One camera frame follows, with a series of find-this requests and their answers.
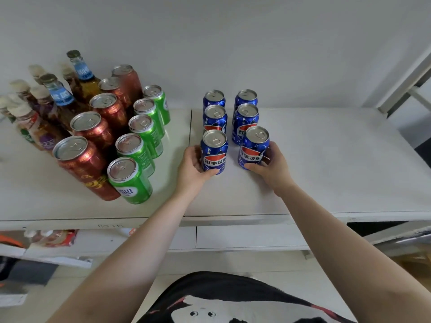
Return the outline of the person's left hand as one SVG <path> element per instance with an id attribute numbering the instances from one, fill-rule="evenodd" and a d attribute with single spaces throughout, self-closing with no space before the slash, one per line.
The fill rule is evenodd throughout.
<path id="1" fill-rule="evenodd" d="M 201 179 L 202 172 L 200 146 L 187 147 L 178 167 L 175 194 L 192 201 L 207 182 Z"/>

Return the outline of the person's right hand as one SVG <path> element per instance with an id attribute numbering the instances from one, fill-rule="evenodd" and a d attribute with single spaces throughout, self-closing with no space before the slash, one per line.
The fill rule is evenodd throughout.
<path id="1" fill-rule="evenodd" d="M 261 177 L 278 197 L 285 198 L 296 183 L 289 173 L 284 155 L 274 141 L 270 142 L 261 163 L 266 164 L 266 175 Z"/>

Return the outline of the blue soda can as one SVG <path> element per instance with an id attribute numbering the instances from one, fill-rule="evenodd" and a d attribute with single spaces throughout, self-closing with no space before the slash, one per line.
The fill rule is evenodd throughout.
<path id="1" fill-rule="evenodd" d="M 217 174 L 221 174 L 225 168 L 228 148 L 228 138 L 223 131 L 206 131 L 200 142 L 203 171 L 218 169 Z"/>
<path id="2" fill-rule="evenodd" d="M 245 169 L 246 163 L 259 164 L 270 145 L 270 135 L 261 126 L 249 127 L 240 145 L 238 164 Z"/>

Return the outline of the person's left forearm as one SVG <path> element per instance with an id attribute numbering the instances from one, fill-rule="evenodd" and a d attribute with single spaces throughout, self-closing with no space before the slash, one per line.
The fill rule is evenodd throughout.
<path id="1" fill-rule="evenodd" d="M 201 188 L 202 185 L 178 186 L 46 323 L 131 323 L 157 276 L 185 210 Z"/>

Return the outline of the person's right forearm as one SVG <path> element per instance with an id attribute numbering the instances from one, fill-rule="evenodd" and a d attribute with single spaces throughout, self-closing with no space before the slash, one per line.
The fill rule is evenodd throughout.
<path id="1" fill-rule="evenodd" d="M 431 323 L 431 293 L 298 185 L 273 186 L 358 323 Z"/>

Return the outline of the rows of blue cans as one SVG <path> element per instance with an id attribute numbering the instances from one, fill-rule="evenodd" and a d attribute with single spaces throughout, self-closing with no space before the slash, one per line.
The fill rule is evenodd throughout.
<path id="1" fill-rule="evenodd" d="M 202 127 L 203 132 L 209 130 L 219 130 L 226 133 L 228 114 L 225 110 L 226 100 L 224 93 L 219 90 L 211 90 L 206 92 L 203 98 L 203 114 L 202 114 Z M 251 119 L 236 119 L 236 111 L 242 104 L 253 104 L 257 106 L 258 99 L 257 93 L 251 89 L 243 89 L 238 92 L 234 101 L 233 112 L 233 133 L 232 141 L 236 145 L 240 145 L 245 132 L 249 127 L 256 126 L 259 115 L 251 116 Z"/>

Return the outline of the white shelving unit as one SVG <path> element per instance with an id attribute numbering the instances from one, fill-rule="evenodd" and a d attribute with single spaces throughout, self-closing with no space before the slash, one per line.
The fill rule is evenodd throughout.
<path id="1" fill-rule="evenodd" d="M 286 157 L 294 180 L 343 223 L 404 221 L 368 237 L 376 244 L 431 229 L 431 168 L 376 109 L 263 108 L 259 124 Z M 121 228 L 141 225 L 174 189 L 184 149 L 200 142 L 201 110 L 172 110 L 164 152 L 141 205 L 103 201 L 52 156 L 0 122 L 0 231 L 78 229 L 70 247 L 0 246 L 0 255 L 73 265 L 76 257 L 109 255 Z M 191 203 L 171 251 L 308 250 L 288 210 L 261 178 L 237 163 L 226 167 Z"/>

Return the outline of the green drink can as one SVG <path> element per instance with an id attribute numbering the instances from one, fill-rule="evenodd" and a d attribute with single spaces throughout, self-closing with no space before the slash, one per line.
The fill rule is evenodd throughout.
<path id="1" fill-rule="evenodd" d="M 149 116 L 153 120 L 160 137 L 164 137 L 165 129 L 162 116 L 159 113 L 159 110 L 157 109 L 157 106 L 152 99 L 138 99 L 134 102 L 133 109 L 136 115 L 143 114 Z"/>
<path id="2" fill-rule="evenodd" d="M 107 176 L 111 185 L 130 204 L 142 204 L 153 193 L 148 177 L 130 157 L 119 157 L 112 161 L 107 167 Z"/>
<path id="3" fill-rule="evenodd" d="M 165 126 L 169 124 L 171 117 L 164 90 L 158 85 L 148 85 L 143 87 L 143 95 L 153 100 L 161 115 L 162 123 Z"/>
<path id="4" fill-rule="evenodd" d="M 155 164 L 148 150 L 146 142 L 136 133 L 120 136 L 115 142 L 118 157 L 130 157 L 139 165 L 146 177 L 155 172 Z"/>
<path id="5" fill-rule="evenodd" d="M 135 115 L 129 120 L 128 127 L 131 132 L 138 134 L 143 139 L 153 159 L 163 153 L 162 137 L 151 117 L 145 114 Z"/>

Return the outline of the red drink can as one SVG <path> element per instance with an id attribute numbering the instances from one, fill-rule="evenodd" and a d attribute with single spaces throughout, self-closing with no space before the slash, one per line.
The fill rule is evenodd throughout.
<path id="1" fill-rule="evenodd" d="M 107 177 L 107 162 L 92 141 L 73 135 L 58 142 L 52 154 L 61 168 L 102 200 L 112 201 L 120 197 Z"/>
<path id="2" fill-rule="evenodd" d="M 120 64 L 112 69 L 112 76 L 120 78 L 125 86 L 132 104 L 143 98 L 143 89 L 137 72 L 130 64 Z"/>
<path id="3" fill-rule="evenodd" d="M 102 151 L 114 146 L 114 134 L 107 120 L 97 112 L 88 111 L 75 115 L 70 127 L 73 135 L 92 141 Z"/>
<path id="4" fill-rule="evenodd" d="M 127 113 L 115 94 L 100 93 L 92 97 L 89 104 L 93 111 L 98 112 L 108 122 L 115 138 L 128 133 Z"/>
<path id="5" fill-rule="evenodd" d="M 129 93 L 126 90 L 126 87 L 123 86 L 119 77 L 111 76 L 101 79 L 98 83 L 98 87 L 101 92 L 114 94 L 126 110 L 131 107 L 132 102 L 129 97 Z"/>

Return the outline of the black shirt with white print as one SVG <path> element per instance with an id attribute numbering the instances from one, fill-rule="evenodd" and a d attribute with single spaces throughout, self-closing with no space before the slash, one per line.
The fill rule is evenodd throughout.
<path id="1" fill-rule="evenodd" d="M 253 279 L 198 271 L 172 283 L 137 323 L 355 323 Z"/>

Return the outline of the blue-label glass bottle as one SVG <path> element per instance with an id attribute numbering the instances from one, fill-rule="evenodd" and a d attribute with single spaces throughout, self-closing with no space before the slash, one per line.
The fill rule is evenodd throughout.
<path id="1" fill-rule="evenodd" d="M 86 103 L 89 103 L 94 96 L 101 93 L 99 88 L 100 79 L 89 69 L 78 50 L 68 51 L 67 57 L 77 73 L 83 98 Z"/>
<path id="2" fill-rule="evenodd" d="M 40 80 L 57 105 L 59 119 L 68 131 L 73 131 L 70 125 L 72 119 L 80 113 L 89 111 L 89 106 L 76 100 L 54 74 L 44 74 L 40 76 Z"/>

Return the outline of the colourful snack packet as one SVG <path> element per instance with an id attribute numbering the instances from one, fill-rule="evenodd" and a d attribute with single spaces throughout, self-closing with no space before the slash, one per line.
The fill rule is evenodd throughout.
<path id="1" fill-rule="evenodd" d="M 74 244 L 77 229 L 26 230 L 24 237 L 30 244 L 44 248 L 65 248 Z"/>

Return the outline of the cluster of white-capped bottles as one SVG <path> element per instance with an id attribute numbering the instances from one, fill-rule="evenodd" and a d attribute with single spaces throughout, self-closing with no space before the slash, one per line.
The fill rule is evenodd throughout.
<path id="1" fill-rule="evenodd" d="M 29 72 L 36 86 L 22 79 L 10 81 L 13 93 L 0 96 L 0 114 L 27 142 L 53 155 L 56 144 L 70 137 L 71 131 L 59 119 L 57 105 L 40 80 L 40 76 L 48 72 L 39 64 L 29 65 Z"/>

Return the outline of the brown cardboard box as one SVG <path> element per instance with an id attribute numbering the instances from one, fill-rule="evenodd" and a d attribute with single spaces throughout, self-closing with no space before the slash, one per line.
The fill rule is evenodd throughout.
<path id="1" fill-rule="evenodd" d="M 400 255 L 391 259 L 431 292 L 431 253 Z"/>

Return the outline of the orange object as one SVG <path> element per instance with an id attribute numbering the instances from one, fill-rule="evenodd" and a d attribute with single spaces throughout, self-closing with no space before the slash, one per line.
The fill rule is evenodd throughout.
<path id="1" fill-rule="evenodd" d="M 21 249 L 25 248 L 25 245 L 21 241 L 1 233 L 0 233 L 0 244 L 13 246 Z"/>

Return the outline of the white metal shelf post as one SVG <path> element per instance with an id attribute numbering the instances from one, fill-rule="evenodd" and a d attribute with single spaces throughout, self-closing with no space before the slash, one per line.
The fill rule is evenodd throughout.
<path id="1" fill-rule="evenodd" d="M 379 101 L 377 109 L 383 115 L 390 115 L 400 107 L 397 105 L 405 94 L 410 94 L 413 87 L 420 87 L 431 78 L 431 43 L 425 51 L 413 61 L 396 84 Z"/>

